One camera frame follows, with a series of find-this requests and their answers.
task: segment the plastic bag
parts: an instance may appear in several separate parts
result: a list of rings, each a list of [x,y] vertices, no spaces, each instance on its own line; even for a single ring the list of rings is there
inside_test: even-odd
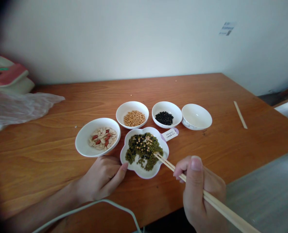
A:
[[[38,119],[63,100],[62,96],[48,93],[22,95],[0,91],[0,131],[7,125]]]

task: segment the wooden chopsticks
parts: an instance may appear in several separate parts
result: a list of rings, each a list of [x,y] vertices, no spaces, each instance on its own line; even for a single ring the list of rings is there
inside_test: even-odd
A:
[[[238,106],[237,102],[234,101],[234,104],[235,104],[235,107],[236,107],[236,109],[237,109],[237,112],[238,112],[238,115],[239,115],[239,117],[240,117],[240,120],[241,120],[241,122],[242,122],[243,128],[248,129],[248,127],[247,127],[247,125],[246,125],[246,123],[245,123],[245,121],[244,121],[244,119],[243,119],[243,116],[242,116],[242,114],[241,114],[241,111],[240,111],[240,109],[239,109],[239,106]]]
[[[158,152],[154,153],[161,162],[163,162],[172,171],[175,170],[175,166],[169,161],[164,159]],[[183,181],[186,182],[186,175],[181,174],[179,176]],[[222,202],[216,199],[213,195],[203,190],[203,198],[210,203],[218,212],[220,212],[225,218],[227,218],[235,227],[237,227],[243,233],[260,233],[257,229],[251,226],[247,221],[225,206]]]

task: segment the white ceramic bowl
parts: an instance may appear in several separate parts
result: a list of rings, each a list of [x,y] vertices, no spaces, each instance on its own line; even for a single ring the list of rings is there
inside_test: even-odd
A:
[[[159,121],[156,120],[156,115],[160,112],[168,112],[173,116],[173,123],[170,126],[161,124]],[[175,104],[167,101],[158,102],[153,106],[151,111],[153,115],[153,120],[161,128],[173,128],[177,126],[183,119],[182,111],[177,107]]]
[[[145,122],[143,124],[140,124],[138,126],[126,126],[124,124],[124,116],[128,114],[128,112],[131,112],[133,110],[137,110],[140,111],[141,113],[143,113],[145,115]],[[142,104],[141,102],[137,102],[137,101],[130,101],[130,102],[126,102],[122,105],[120,105],[120,107],[117,109],[116,112],[116,118],[117,121],[119,122],[120,125],[122,125],[123,127],[127,128],[127,129],[137,129],[142,127],[143,125],[146,124],[148,118],[149,118],[149,111],[148,108]]]
[[[112,128],[113,130],[117,132],[117,140],[112,145],[112,147],[110,147],[109,149],[105,151],[97,150],[94,147],[89,146],[89,138],[91,134],[95,130],[99,128],[103,128],[103,127]],[[77,134],[75,146],[76,146],[77,151],[83,156],[99,157],[108,153],[112,149],[114,149],[120,140],[120,136],[121,136],[120,126],[115,120],[110,119],[110,118],[99,118],[99,119],[90,121],[89,123],[87,123],[85,126],[82,127],[82,129]]]
[[[182,108],[183,125],[191,130],[203,130],[211,126],[212,117],[203,107],[187,104]]]
[[[152,128],[152,127],[146,127],[144,129],[134,129],[134,130],[131,130],[129,133],[127,133],[127,135],[125,136],[125,139],[124,139],[124,146],[123,146],[121,153],[120,153],[121,164],[127,162],[125,159],[125,155],[127,153],[127,150],[129,149],[129,139],[136,134],[144,134],[144,133],[153,134],[158,139],[160,147],[163,149],[163,157],[165,159],[167,159],[169,157],[169,147],[168,147],[167,143],[164,140],[162,140],[159,131],[155,128]],[[135,173],[143,179],[153,178],[158,173],[158,171],[160,170],[160,166],[162,164],[161,161],[158,161],[154,165],[154,168],[151,171],[146,171],[144,168],[141,167],[140,164],[136,164],[136,162],[138,160],[139,160],[139,156],[137,155],[135,157],[135,161],[132,164],[129,164],[128,170],[135,171]]]

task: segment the white label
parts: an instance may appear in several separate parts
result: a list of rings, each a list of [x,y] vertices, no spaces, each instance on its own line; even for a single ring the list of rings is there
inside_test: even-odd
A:
[[[175,138],[176,136],[178,136],[178,133],[175,131],[174,128],[172,128],[172,129],[169,129],[168,131],[164,132],[164,133],[162,134],[162,136],[164,137],[164,139],[165,139],[166,141],[169,141],[169,140],[171,140],[172,138]]]
[[[221,35],[221,36],[229,36],[229,34],[235,28],[235,25],[236,25],[236,22],[226,22],[226,23],[224,23],[224,26],[222,27],[221,31],[219,32],[219,35]]]

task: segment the wooden table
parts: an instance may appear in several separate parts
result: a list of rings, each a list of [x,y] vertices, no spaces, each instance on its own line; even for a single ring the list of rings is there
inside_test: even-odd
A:
[[[288,119],[221,73],[165,78],[120,80],[41,86],[38,92],[66,98],[44,117],[11,125],[0,132],[0,210],[8,218],[53,194],[84,175],[95,159],[81,156],[75,137],[89,121],[115,119],[117,108],[127,101],[144,103],[150,113],[159,101],[179,108],[195,103],[213,118],[207,130],[192,131],[179,124],[179,136],[170,140],[169,161],[176,164],[187,155],[198,155],[206,167],[226,183],[288,152]],[[234,107],[236,100],[248,129]],[[151,116],[145,127],[161,133]],[[124,136],[110,153],[119,157]],[[128,171],[109,199],[131,209],[142,227],[183,206],[184,184],[164,165],[150,180]],[[62,220],[53,231],[131,232],[132,217],[101,203]]]

